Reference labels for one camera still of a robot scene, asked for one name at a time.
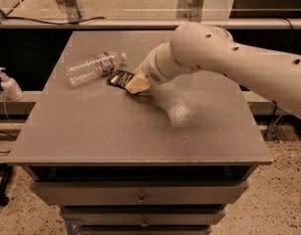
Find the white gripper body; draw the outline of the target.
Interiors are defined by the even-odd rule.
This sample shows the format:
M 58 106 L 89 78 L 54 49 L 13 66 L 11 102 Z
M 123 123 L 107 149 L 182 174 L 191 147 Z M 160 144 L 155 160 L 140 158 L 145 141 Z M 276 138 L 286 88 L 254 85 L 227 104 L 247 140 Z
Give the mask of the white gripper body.
M 137 67 L 136 72 L 143 73 L 144 77 L 150 84 L 160 85 L 170 82 L 171 79 L 164 76 L 157 64 L 156 64 L 156 54 L 158 47 L 154 48 L 149 52 L 141 64 Z

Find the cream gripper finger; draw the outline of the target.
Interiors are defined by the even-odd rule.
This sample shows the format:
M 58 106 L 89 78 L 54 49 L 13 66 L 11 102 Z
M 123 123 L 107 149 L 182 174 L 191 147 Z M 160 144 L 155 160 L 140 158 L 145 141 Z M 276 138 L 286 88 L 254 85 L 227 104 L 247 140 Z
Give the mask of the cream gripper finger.
M 125 86 L 130 94 L 137 94 L 150 88 L 148 78 L 144 73 L 137 73 Z

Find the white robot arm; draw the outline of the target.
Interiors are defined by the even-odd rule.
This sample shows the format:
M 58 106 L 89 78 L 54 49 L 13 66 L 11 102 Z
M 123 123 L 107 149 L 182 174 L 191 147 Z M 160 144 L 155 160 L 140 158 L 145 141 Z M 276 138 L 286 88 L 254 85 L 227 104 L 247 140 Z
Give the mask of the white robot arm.
M 301 55 L 237 43 L 227 30 L 200 23 L 178 26 L 149 52 L 125 89 L 136 94 L 199 71 L 222 74 L 301 119 Z

